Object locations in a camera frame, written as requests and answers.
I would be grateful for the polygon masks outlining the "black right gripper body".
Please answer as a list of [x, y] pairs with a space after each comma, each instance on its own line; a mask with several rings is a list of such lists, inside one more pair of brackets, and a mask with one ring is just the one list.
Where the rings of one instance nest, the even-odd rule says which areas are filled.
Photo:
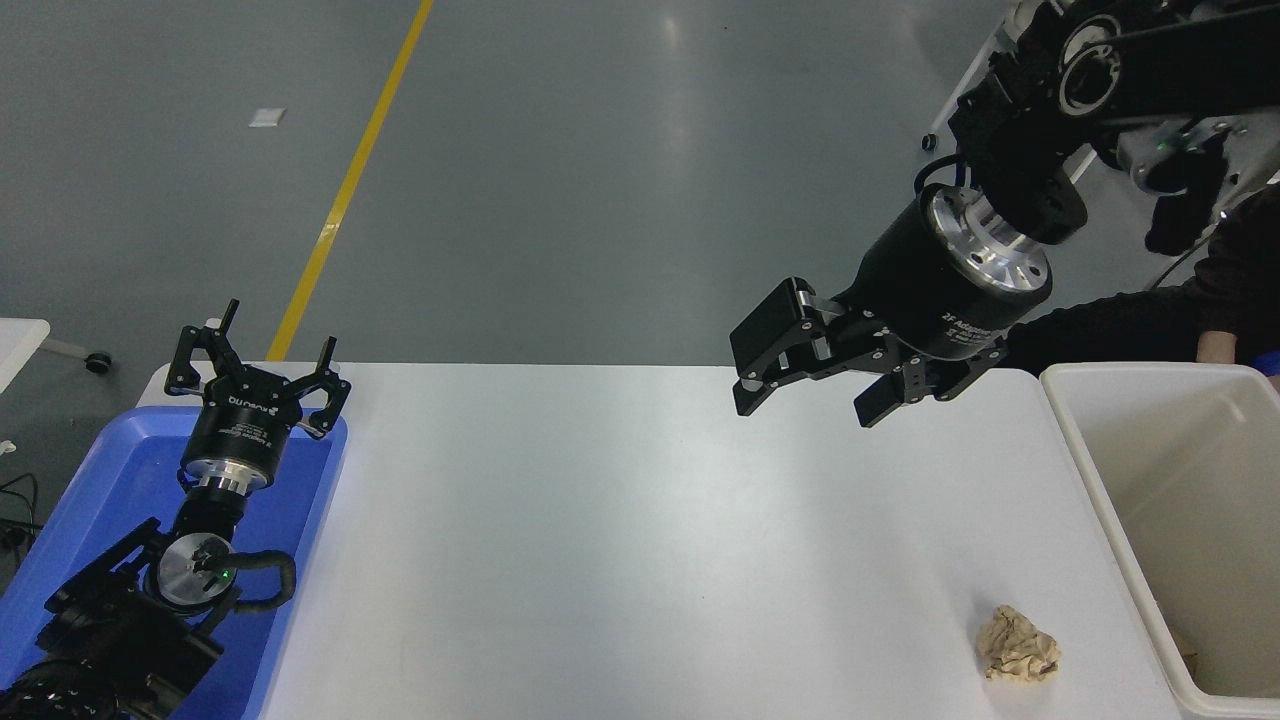
[[974, 190], [923, 191], [835, 301], [922, 355], [978, 355], [1027, 313], [1027, 250], [983, 225], [993, 214]]

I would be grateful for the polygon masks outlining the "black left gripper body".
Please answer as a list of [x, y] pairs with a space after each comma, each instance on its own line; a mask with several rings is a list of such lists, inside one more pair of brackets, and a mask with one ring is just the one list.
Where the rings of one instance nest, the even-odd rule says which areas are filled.
[[285, 392], [288, 384], [285, 377], [257, 366], [215, 377], [204, 389], [204, 406], [180, 457], [183, 471], [202, 480], [236, 466], [248, 480], [274, 480], [301, 419], [300, 397]]

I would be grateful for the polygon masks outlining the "person's hand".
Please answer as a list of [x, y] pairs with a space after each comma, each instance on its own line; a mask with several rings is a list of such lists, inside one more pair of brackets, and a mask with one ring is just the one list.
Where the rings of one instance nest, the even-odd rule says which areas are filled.
[[1249, 364], [1254, 354], [1248, 342], [1231, 332], [1203, 331], [1196, 345], [1196, 361], [1203, 364]]

